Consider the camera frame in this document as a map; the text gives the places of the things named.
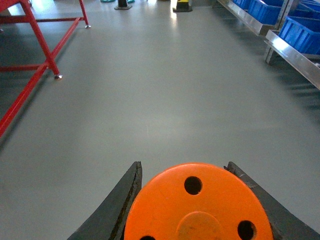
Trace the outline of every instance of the orange disc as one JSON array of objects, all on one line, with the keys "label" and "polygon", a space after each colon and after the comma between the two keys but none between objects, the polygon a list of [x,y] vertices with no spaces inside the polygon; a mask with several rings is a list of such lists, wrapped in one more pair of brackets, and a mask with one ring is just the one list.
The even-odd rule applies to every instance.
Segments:
[{"label": "orange disc", "polygon": [[124,240],[272,240],[268,217],[247,185],[206,163],[155,176],[134,200]]}]

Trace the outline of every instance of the gray floor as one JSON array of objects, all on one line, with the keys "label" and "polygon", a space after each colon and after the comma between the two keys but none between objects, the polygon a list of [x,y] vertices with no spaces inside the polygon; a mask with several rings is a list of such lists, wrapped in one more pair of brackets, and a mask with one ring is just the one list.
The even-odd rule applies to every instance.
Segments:
[{"label": "gray floor", "polygon": [[[41,14],[79,10],[47,2]],[[144,184],[179,163],[233,161],[320,232],[319,91],[267,65],[263,38],[225,9],[193,3],[175,14],[169,1],[85,1],[92,28],[59,56],[63,80],[45,75],[2,139],[0,239],[67,239],[133,161]],[[40,26],[54,47],[68,24]],[[28,26],[3,27],[1,62],[43,58]],[[28,73],[0,78],[4,113]]]}]

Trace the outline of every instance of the red metal stand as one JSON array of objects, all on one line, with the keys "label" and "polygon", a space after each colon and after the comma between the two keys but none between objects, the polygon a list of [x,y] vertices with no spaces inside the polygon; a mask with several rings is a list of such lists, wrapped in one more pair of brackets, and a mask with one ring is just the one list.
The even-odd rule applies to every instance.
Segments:
[{"label": "red metal stand", "polygon": [[[27,64],[27,65],[17,65],[17,66],[0,66],[0,72],[10,72],[10,71],[31,71],[35,70],[35,73],[31,77],[30,81],[24,87],[22,92],[19,94],[17,99],[13,102],[9,110],[5,113],[4,117],[0,120],[0,138],[15,118],[19,109],[23,106],[31,91],[36,86],[37,82],[44,74],[46,69],[51,69],[55,75],[56,79],[60,79],[62,76],[59,75],[59,69],[55,62],[55,58],[58,55],[59,51],[62,49],[64,44],[67,42],[73,31],[76,29],[79,21],[85,21],[86,28],[90,28],[85,6],[83,0],[79,0],[82,14],[81,17],[70,17],[70,18],[55,18],[55,19],[35,19],[33,15],[30,4],[28,0],[0,0],[0,12],[8,9],[9,7],[15,4],[21,4],[22,9],[25,13],[23,16],[2,16],[0,17],[0,24],[17,24],[17,23],[30,23],[36,38],[43,50],[44,55],[46,56],[46,60],[42,64]],[[56,45],[52,52],[46,43],[46,40],[38,26],[38,23],[43,22],[65,22],[65,21],[73,21],[71,27],[67,30],[63,38]]]}]

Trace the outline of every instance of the hole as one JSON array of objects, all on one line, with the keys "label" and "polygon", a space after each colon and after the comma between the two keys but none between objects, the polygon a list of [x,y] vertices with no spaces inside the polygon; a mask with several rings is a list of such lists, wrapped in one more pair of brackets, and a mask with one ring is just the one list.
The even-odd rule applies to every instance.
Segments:
[{"label": "hole", "polygon": [[184,181],[184,189],[188,194],[197,195],[202,189],[202,182],[196,176],[190,176]]},{"label": "hole", "polygon": [[252,240],[256,235],[256,227],[250,221],[241,221],[238,225],[238,234],[242,240]]},{"label": "hole", "polygon": [[140,238],[140,240],[156,240],[156,239],[152,236],[144,236],[144,237]]}]

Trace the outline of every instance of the storage bin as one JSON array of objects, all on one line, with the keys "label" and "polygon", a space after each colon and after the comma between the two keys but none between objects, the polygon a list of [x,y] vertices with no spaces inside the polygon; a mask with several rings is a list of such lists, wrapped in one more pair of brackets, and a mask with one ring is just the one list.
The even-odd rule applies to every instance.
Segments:
[{"label": "storage bin", "polygon": [[278,35],[302,54],[320,55],[320,20],[288,16]]},{"label": "storage bin", "polygon": [[311,19],[317,18],[317,17],[314,17],[313,9],[301,3],[296,7],[295,11],[292,14],[290,14],[290,16],[311,18]]},{"label": "storage bin", "polygon": [[275,25],[283,3],[282,0],[252,0],[248,13],[262,24]]},{"label": "storage bin", "polygon": [[251,0],[233,0],[233,2],[243,10],[248,10]]},{"label": "storage bin", "polygon": [[303,4],[315,11],[320,12],[320,3],[316,1],[304,1]]},{"label": "storage bin", "polygon": [[320,11],[314,11],[312,13],[312,18],[313,19],[320,19]]}]

